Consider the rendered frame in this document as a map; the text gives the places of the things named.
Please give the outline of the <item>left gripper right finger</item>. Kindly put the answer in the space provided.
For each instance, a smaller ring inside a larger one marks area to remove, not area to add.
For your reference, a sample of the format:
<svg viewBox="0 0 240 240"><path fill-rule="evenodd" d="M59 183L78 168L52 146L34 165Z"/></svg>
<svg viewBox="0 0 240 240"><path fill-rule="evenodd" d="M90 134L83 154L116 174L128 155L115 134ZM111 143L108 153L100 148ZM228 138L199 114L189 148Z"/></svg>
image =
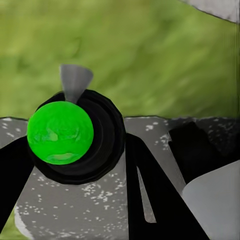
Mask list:
<svg viewBox="0 0 240 240"><path fill-rule="evenodd" d="M129 240L209 240L144 141L127 132L124 150ZM137 167L156 223L145 220Z"/></svg>

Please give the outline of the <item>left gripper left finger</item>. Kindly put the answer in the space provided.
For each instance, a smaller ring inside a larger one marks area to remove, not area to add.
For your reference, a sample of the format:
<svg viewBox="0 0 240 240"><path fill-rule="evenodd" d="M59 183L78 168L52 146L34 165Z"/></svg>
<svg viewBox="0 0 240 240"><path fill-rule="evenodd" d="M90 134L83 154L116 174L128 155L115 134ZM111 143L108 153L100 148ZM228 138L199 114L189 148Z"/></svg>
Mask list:
<svg viewBox="0 0 240 240"><path fill-rule="evenodd" d="M0 231L3 230L34 167L26 136L0 149Z"/></svg>

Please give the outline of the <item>insectifuge atomizer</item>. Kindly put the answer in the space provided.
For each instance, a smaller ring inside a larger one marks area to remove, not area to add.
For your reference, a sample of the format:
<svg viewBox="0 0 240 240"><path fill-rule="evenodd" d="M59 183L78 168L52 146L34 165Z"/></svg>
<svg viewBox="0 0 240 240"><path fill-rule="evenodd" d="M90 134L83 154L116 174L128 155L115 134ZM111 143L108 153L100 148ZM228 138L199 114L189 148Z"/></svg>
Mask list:
<svg viewBox="0 0 240 240"><path fill-rule="evenodd" d="M28 152L50 180L77 186L97 182L125 153L123 116L109 98L87 90L93 71L72 63L62 64L59 71L63 92L31 117Z"/></svg>

